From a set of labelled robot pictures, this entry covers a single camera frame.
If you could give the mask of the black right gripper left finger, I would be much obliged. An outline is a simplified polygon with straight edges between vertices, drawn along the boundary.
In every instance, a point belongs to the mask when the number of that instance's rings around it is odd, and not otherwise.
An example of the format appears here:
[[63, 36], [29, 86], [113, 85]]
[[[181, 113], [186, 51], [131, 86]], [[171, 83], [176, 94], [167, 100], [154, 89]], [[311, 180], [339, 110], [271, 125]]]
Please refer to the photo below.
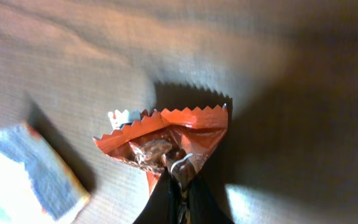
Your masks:
[[167, 168], [133, 224], [177, 224], [180, 189]]

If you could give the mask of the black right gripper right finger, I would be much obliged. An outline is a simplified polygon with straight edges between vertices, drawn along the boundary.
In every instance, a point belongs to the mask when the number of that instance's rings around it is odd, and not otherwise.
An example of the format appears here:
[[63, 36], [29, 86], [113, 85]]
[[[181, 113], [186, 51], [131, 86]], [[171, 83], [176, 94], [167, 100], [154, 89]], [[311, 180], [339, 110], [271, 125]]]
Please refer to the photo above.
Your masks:
[[188, 201], [192, 224], [234, 224], [220, 209], [206, 182], [198, 175], [190, 182]]

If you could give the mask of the red chocolate bar wrapper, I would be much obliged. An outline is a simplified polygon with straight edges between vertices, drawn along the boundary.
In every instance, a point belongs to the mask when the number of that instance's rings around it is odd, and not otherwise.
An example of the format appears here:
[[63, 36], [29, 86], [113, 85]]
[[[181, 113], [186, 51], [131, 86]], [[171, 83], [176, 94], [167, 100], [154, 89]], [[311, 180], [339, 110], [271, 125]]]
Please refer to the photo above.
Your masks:
[[112, 132], [93, 139], [107, 156], [143, 170], [149, 190], [154, 191], [164, 169], [177, 163], [165, 156], [170, 150], [184, 150], [199, 172], [225, 136], [229, 113], [226, 105], [183, 110], [110, 111]]

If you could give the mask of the orange snack packet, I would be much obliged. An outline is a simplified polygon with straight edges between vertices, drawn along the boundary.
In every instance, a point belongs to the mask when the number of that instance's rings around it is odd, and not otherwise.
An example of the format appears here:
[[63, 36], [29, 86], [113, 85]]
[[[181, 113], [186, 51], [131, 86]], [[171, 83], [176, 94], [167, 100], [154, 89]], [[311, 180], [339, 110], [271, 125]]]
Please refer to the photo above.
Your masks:
[[72, 223], [90, 193], [27, 123], [0, 128], [0, 206], [15, 223]]

